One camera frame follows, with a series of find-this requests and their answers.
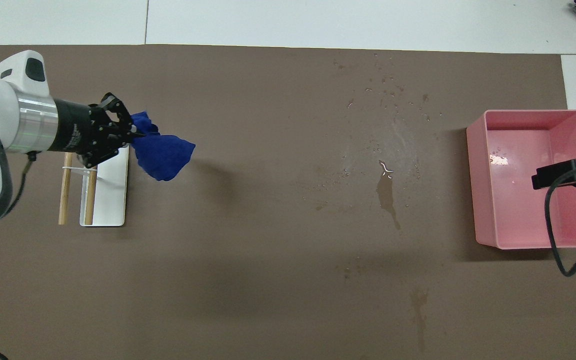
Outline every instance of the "crumpled blue rag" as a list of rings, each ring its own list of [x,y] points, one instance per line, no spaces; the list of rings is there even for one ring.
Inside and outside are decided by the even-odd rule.
[[[195,144],[175,135],[162,135],[146,111],[131,115],[133,124],[146,136],[135,137],[132,147],[137,164],[158,181],[168,182],[188,164]]]

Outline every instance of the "pink tray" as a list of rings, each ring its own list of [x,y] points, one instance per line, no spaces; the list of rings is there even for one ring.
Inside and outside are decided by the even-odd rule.
[[[499,249],[550,248],[538,167],[576,158],[576,110],[488,110],[468,126],[477,242]],[[576,248],[576,187],[550,203],[557,246]]]

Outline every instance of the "wooden dowel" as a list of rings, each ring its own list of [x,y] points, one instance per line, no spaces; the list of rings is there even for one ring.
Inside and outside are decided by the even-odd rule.
[[[63,155],[63,166],[73,166],[73,153]],[[59,199],[59,225],[66,225],[68,219],[68,195],[71,188],[71,169],[64,168],[61,176],[61,198]]]
[[[92,217],[95,212],[95,191],[97,189],[97,167],[90,169],[88,186],[86,191],[86,211],[84,213],[84,225],[92,225]]]

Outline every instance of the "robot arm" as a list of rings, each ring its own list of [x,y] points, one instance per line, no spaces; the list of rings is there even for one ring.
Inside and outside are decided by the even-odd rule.
[[[0,62],[0,218],[13,192],[5,152],[77,153],[90,168],[141,136],[116,96],[107,93],[99,105],[52,98],[43,57],[32,50],[10,56]]]

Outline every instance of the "brown board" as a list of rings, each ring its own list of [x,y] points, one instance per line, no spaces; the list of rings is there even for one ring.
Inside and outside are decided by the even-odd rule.
[[[476,243],[466,144],[485,110],[566,109],[557,55],[60,45],[0,61],[25,49],[55,98],[113,92],[197,148],[170,182],[131,153],[119,228],[79,226],[75,175],[57,225],[63,155],[39,155],[0,220],[9,358],[576,359],[576,276],[548,250]],[[25,157],[9,161],[17,186]]]

